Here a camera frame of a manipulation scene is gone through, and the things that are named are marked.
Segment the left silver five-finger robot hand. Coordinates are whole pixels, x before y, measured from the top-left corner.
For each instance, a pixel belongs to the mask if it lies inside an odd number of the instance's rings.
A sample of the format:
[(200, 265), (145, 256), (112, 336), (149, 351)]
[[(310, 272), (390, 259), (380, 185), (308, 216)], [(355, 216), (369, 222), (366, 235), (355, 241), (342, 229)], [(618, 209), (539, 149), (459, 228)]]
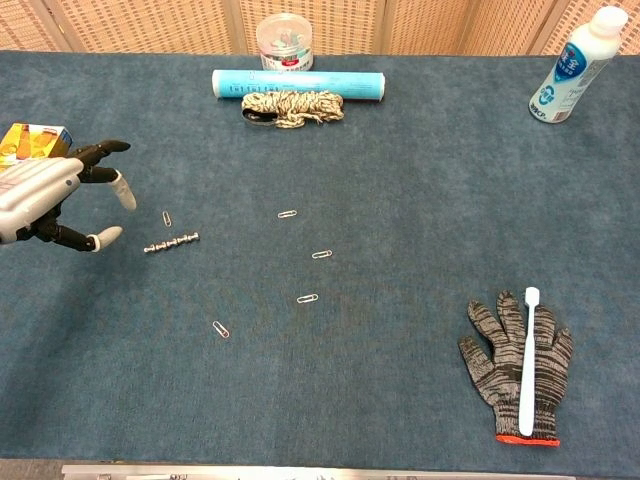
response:
[(122, 227), (85, 235), (60, 225), (58, 217), (62, 203), (82, 184), (107, 184), (125, 209), (135, 210), (137, 202), (123, 174), (98, 165), (111, 153), (129, 148), (127, 142), (108, 139), (78, 148), (67, 157), (30, 158), (2, 172), (1, 243), (37, 237), (81, 252), (98, 252), (112, 244)]

